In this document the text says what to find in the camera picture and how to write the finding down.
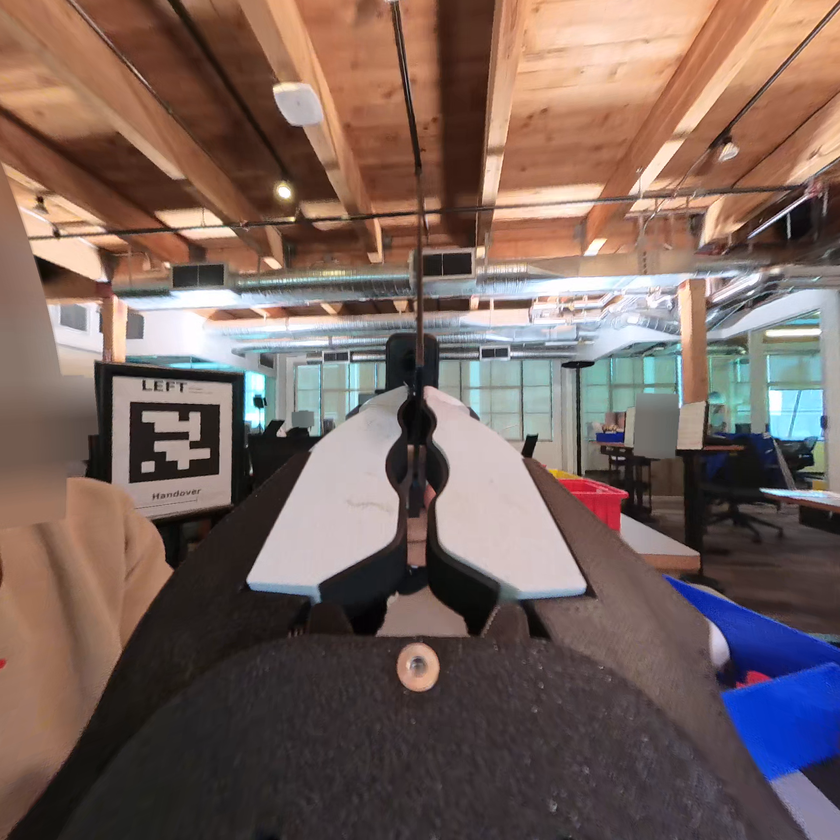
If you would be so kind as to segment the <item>black vent grille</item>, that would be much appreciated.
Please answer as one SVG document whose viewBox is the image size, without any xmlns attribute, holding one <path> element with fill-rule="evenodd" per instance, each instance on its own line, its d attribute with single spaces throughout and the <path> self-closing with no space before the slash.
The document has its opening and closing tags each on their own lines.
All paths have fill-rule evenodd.
<svg viewBox="0 0 840 840">
<path fill-rule="evenodd" d="M 422 268 L 424 278 L 471 279 L 476 275 L 476 252 L 473 248 L 424 248 Z"/>
<path fill-rule="evenodd" d="M 171 267 L 174 291 L 219 289 L 227 285 L 228 268 L 224 262 L 190 263 Z"/>
</svg>

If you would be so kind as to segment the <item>printed tag board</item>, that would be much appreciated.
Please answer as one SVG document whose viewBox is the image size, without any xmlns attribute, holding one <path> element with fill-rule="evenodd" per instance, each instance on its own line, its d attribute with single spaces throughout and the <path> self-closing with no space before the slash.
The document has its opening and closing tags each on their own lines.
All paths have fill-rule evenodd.
<svg viewBox="0 0 840 840">
<path fill-rule="evenodd" d="M 94 365 L 98 452 L 91 475 L 153 522 L 226 513 L 244 497 L 245 376 Z"/>
</svg>

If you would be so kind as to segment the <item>silver air duct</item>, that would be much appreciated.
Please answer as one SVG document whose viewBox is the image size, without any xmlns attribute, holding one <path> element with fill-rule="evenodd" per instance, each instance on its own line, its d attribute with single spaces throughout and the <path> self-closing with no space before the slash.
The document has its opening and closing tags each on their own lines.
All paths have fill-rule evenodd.
<svg viewBox="0 0 840 840">
<path fill-rule="evenodd" d="M 610 293 L 671 292 L 686 280 L 731 280 L 761 272 L 765 265 L 745 260 L 701 260 L 676 252 L 655 253 L 644 262 L 632 255 L 607 255 L 508 261 L 479 265 L 471 279 L 423 279 L 423 297 L 444 300 L 479 298 L 603 298 Z M 242 275 L 227 271 L 219 289 L 173 290 L 171 273 L 136 278 L 112 286 L 131 308 L 247 309 L 315 306 L 323 303 L 415 298 L 409 266 L 328 267 Z"/>
</svg>

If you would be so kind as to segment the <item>black floor lamp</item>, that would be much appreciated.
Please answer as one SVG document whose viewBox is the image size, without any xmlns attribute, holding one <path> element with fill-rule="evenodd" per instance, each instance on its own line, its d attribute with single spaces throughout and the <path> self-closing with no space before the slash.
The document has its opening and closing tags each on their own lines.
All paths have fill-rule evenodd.
<svg viewBox="0 0 840 840">
<path fill-rule="evenodd" d="M 583 470 L 582 372 L 594 365 L 593 360 L 567 360 L 562 363 L 563 450 L 564 467 L 576 476 Z"/>
</svg>

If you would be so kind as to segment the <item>black office chair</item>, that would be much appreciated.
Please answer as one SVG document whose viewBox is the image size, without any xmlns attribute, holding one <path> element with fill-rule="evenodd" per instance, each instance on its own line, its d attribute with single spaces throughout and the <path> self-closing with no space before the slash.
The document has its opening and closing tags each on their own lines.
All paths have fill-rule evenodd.
<svg viewBox="0 0 840 840">
<path fill-rule="evenodd" d="M 770 529 L 783 539 L 782 526 L 744 509 L 746 506 L 772 504 L 761 489 L 780 487 L 781 467 L 772 437 L 767 434 L 739 434 L 731 440 L 731 444 L 738 450 L 728 453 L 726 463 L 700 486 L 705 504 L 703 530 L 729 522 L 737 529 L 750 532 L 754 543 L 762 542 L 759 527 Z"/>
</svg>

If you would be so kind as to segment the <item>white ceiling access point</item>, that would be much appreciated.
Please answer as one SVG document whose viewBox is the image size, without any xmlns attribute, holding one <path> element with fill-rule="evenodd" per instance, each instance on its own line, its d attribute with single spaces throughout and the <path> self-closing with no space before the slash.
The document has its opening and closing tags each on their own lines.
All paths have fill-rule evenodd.
<svg viewBox="0 0 840 840">
<path fill-rule="evenodd" d="M 310 128 L 324 120 L 322 103 L 314 88 L 303 81 L 279 81 L 272 87 L 276 107 L 293 128 Z"/>
</svg>

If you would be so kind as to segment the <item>red plastic bin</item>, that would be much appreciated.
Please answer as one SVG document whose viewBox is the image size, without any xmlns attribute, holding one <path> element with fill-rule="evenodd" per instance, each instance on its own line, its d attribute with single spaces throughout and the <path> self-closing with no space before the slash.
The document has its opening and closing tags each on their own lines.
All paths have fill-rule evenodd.
<svg viewBox="0 0 840 840">
<path fill-rule="evenodd" d="M 558 481 L 606 526 L 621 531 L 623 504 L 629 498 L 624 489 L 577 476 L 562 476 Z"/>
</svg>

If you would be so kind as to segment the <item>grey top table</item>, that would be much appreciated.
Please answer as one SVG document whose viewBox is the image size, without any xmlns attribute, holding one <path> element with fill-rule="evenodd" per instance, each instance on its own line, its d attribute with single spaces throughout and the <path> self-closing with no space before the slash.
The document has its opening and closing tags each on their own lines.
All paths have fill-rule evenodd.
<svg viewBox="0 0 840 840">
<path fill-rule="evenodd" d="M 620 535 L 633 551 L 662 574 L 679 576 L 700 572 L 697 551 L 624 514 Z"/>
</svg>

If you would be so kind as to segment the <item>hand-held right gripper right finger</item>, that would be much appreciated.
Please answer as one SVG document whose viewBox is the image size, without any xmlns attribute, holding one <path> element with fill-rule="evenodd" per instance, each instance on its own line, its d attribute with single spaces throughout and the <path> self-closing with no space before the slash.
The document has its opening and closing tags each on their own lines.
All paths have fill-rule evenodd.
<svg viewBox="0 0 840 840">
<path fill-rule="evenodd" d="M 496 432 L 423 389 L 429 420 L 427 579 L 479 635 L 494 610 L 582 596 L 587 580 L 526 460 Z"/>
</svg>

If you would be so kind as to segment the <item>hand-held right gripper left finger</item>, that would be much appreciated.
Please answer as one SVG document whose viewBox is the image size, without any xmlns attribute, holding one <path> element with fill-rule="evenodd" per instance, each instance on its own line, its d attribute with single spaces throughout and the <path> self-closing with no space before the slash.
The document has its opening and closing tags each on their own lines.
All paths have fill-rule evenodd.
<svg viewBox="0 0 840 840">
<path fill-rule="evenodd" d="M 246 577 L 250 591 L 339 607 L 358 635 L 379 634 L 408 574 L 410 396 L 398 388 L 396 414 L 361 413 L 309 451 Z"/>
</svg>

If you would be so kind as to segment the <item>blue plastic bin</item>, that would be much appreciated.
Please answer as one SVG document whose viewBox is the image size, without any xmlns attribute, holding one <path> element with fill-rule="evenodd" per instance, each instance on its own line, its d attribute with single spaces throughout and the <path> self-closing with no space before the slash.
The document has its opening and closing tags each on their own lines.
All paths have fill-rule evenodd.
<svg viewBox="0 0 840 840">
<path fill-rule="evenodd" d="M 767 781 L 838 757 L 838 647 L 752 612 L 714 591 L 665 579 L 716 624 L 731 651 L 722 700 Z"/>
</svg>

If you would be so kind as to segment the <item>wooden desk with black legs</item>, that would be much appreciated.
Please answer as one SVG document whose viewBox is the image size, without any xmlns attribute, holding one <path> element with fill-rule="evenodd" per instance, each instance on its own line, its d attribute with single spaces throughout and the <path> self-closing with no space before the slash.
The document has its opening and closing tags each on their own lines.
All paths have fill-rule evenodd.
<svg viewBox="0 0 840 840">
<path fill-rule="evenodd" d="M 683 573 L 680 579 L 693 585 L 702 585 L 719 594 L 723 593 L 719 581 L 708 576 L 704 571 L 704 512 L 705 502 L 701 490 L 703 479 L 703 459 L 715 454 L 734 454 L 743 451 L 739 444 L 712 445 L 702 449 L 677 449 L 684 470 L 684 533 L 687 547 L 699 554 L 697 572 Z"/>
</svg>

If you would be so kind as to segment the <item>large paned window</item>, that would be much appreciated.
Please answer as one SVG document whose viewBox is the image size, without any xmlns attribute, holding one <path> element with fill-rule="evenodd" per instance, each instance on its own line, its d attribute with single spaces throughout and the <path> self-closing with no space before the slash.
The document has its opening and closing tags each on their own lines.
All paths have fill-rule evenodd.
<svg viewBox="0 0 840 840">
<path fill-rule="evenodd" d="M 314 430 L 334 426 L 368 395 L 385 389 L 385 362 L 298 364 L 295 408 L 314 415 Z M 480 421 L 511 442 L 531 435 L 553 440 L 553 363 L 551 360 L 444 360 L 438 388 L 466 404 Z"/>
</svg>

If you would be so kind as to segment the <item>black divider plate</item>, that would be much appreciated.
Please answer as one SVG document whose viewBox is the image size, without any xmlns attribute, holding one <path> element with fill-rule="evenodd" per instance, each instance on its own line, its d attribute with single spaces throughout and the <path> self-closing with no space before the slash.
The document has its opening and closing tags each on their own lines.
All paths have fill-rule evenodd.
<svg viewBox="0 0 840 840">
<path fill-rule="evenodd" d="M 412 478 L 408 493 L 408 563 L 413 566 L 425 565 L 425 557 L 421 551 L 425 548 L 427 521 L 425 514 L 425 456 L 422 444 L 422 409 L 424 405 L 424 369 L 425 369 L 425 334 L 424 334 L 424 231 L 425 231 L 425 203 L 423 186 L 423 161 L 421 145 L 417 131 L 417 120 L 413 102 L 413 93 L 408 68 L 406 42 L 403 31 L 403 16 L 400 3 L 391 1 L 392 27 L 397 54 L 397 62 L 402 80 L 406 119 L 409 139 L 412 146 L 413 167 L 416 194 L 416 243 L 414 250 L 415 277 L 415 314 L 416 314 L 416 347 L 415 374 L 413 386 L 413 402 L 415 406 L 414 428 L 411 434 L 413 449 Z"/>
</svg>

